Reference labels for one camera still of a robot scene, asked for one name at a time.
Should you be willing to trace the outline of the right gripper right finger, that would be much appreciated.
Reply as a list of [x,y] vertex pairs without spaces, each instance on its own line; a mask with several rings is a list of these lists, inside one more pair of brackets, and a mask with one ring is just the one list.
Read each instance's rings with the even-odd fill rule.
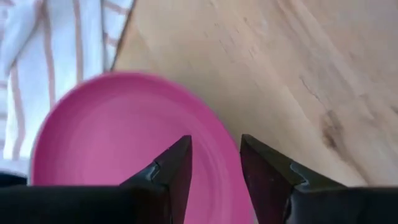
[[249,134],[240,158],[259,224],[398,224],[398,187],[347,187]]

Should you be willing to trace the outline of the pink plate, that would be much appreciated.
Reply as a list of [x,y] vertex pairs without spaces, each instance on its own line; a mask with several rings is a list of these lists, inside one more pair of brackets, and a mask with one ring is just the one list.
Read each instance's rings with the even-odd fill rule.
[[67,93],[35,140],[34,185],[119,184],[182,136],[193,145],[184,224],[253,224],[238,148],[186,88],[146,73],[107,73]]

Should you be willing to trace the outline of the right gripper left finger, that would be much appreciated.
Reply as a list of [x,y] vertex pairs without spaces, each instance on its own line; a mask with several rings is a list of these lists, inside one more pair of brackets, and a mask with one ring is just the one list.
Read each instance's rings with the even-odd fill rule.
[[0,224],[183,224],[192,179],[192,138],[113,186],[0,188]]

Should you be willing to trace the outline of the white red-striped dish towel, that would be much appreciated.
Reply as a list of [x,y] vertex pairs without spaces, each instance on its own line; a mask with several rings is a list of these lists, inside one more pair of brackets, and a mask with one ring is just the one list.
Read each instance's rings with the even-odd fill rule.
[[42,122],[110,70],[134,0],[0,0],[0,172],[27,175]]

